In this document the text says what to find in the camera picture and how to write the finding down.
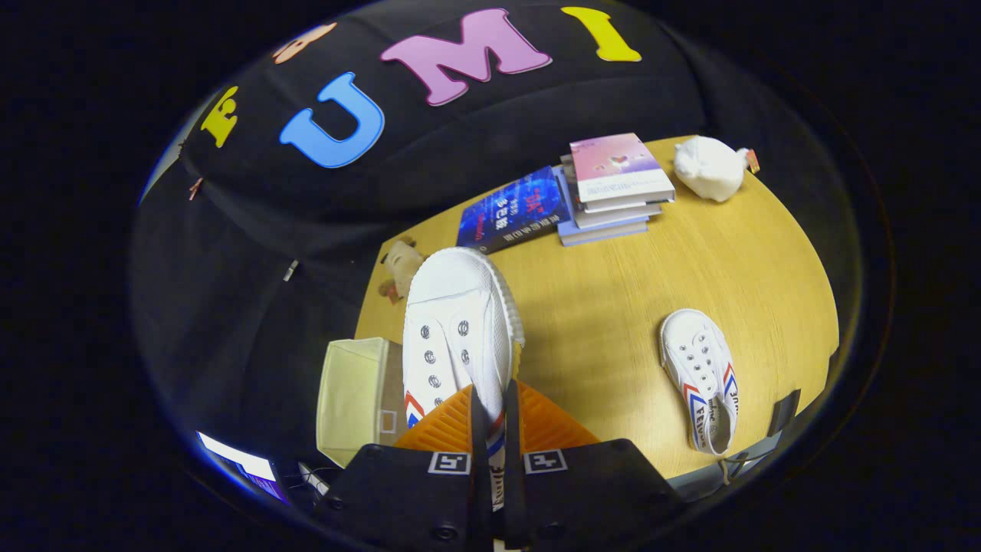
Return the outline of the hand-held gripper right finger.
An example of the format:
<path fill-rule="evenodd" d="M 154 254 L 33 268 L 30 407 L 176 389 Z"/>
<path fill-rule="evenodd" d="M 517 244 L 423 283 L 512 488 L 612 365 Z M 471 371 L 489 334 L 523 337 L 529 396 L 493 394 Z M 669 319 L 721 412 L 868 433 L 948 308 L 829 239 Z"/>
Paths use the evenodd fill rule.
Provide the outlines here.
<path fill-rule="evenodd" d="M 528 384 L 506 391 L 506 545 L 524 551 L 634 551 L 683 500 L 627 438 L 602 441 Z"/>

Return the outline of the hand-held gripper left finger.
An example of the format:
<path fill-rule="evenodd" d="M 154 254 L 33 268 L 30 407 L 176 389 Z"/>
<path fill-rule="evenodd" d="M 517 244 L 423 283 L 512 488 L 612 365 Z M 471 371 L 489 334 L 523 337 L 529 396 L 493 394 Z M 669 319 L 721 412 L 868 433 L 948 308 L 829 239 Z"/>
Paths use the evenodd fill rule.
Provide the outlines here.
<path fill-rule="evenodd" d="M 420 438 L 456 419 L 462 446 L 363 446 L 319 500 L 319 521 L 355 551 L 490 551 L 493 509 L 483 414 L 480 399 L 467 387 L 412 430 Z"/>

